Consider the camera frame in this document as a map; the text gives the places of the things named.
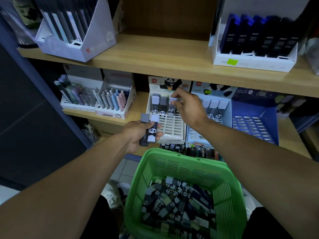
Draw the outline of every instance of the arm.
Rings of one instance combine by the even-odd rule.
[[[198,96],[177,89],[172,97],[183,121],[222,155],[242,185],[294,238],[319,235],[319,164],[207,118]]]
[[[125,154],[138,150],[139,139],[153,124],[128,123],[121,133],[3,203],[0,238],[79,238],[113,171]]]

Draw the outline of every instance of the hand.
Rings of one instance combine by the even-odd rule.
[[[139,140],[144,136],[146,129],[151,128],[153,125],[154,122],[143,123],[141,121],[131,121],[123,127],[121,136],[123,136],[127,142],[127,154],[135,153],[140,148]],[[163,135],[163,132],[157,132],[156,141]]]
[[[183,121],[194,130],[209,121],[201,99],[197,95],[178,87],[171,97],[181,98],[179,102],[172,101],[171,104],[176,106]]]

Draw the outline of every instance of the right hand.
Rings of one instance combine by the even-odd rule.
[[[172,101],[176,106],[183,121],[193,129],[197,129],[204,122],[209,121],[201,99],[190,92],[178,87],[171,95],[173,98],[181,98],[180,101]]]

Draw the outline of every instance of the black shorts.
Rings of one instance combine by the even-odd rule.
[[[246,238],[289,238],[292,237],[264,207],[256,208],[247,222],[242,235]],[[89,221],[82,233],[86,238],[119,238],[119,230],[106,198],[100,196]]]

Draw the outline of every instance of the blue pen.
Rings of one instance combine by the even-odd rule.
[[[117,101],[116,101],[116,99],[115,99],[115,96],[114,95],[112,95],[112,102],[113,102],[113,104],[114,104],[114,107],[115,107],[115,110],[119,110],[119,106],[118,106],[118,104],[117,104]]]

